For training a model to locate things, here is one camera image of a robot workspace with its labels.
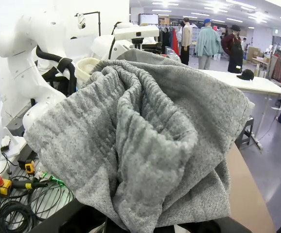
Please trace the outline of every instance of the black cap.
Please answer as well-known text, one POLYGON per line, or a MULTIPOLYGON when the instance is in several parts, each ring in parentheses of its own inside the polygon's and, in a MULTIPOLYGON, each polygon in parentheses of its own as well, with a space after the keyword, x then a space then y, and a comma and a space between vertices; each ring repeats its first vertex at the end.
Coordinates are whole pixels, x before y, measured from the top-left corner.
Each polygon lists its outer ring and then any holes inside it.
POLYGON ((235 24, 232 25, 231 30, 236 31, 236 32, 241 31, 240 27, 238 25, 235 25, 235 24))
POLYGON ((246 69, 242 72, 242 75, 237 75, 239 79, 243 80, 253 80, 254 79, 254 73, 250 69, 246 69))

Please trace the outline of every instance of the gray sweatpants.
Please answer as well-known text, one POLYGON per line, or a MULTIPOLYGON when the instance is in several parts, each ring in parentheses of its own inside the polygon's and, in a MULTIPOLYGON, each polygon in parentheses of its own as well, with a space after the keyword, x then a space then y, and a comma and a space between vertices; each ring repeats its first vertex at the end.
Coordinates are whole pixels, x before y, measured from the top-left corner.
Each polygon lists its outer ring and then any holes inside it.
POLYGON ((202 55, 199 57, 199 69, 210 69, 211 56, 202 55))

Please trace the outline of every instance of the yellow tool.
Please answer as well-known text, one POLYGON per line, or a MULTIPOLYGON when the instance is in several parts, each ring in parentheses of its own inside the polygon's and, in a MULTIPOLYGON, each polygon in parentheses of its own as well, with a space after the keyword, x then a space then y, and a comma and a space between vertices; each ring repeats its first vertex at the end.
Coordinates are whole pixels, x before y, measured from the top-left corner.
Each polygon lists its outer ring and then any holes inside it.
POLYGON ((12 182, 7 179, 3 179, 0 176, 0 194, 4 197, 9 196, 12 182))
POLYGON ((33 160, 26 160, 25 169, 26 169, 28 175, 34 175, 35 174, 35 163, 34 163, 34 161, 33 160))

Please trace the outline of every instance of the teal sweater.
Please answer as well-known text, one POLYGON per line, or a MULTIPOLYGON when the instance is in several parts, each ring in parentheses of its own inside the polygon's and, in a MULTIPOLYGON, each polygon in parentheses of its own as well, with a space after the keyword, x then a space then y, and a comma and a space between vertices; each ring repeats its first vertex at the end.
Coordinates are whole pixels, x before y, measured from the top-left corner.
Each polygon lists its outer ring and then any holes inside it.
POLYGON ((195 51, 198 56, 212 56, 222 53, 221 39, 212 27, 202 27, 199 33, 195 51))

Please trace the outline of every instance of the brown cardboard surface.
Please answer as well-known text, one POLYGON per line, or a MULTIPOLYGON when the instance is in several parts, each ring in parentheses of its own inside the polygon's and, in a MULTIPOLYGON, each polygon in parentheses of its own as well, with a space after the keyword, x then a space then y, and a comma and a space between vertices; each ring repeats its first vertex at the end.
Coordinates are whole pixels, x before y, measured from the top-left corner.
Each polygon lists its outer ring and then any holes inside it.
POLYGON ((247 60, 252 61, 252 58, 256 58, 260 54, 260 49, 255 47, 248 47, 247 50, 247 60))
POLYGON ((266 203, 235 144, 227 155, 227 164, 231 176, 231 217, 253 233, 275 233, 266 203))

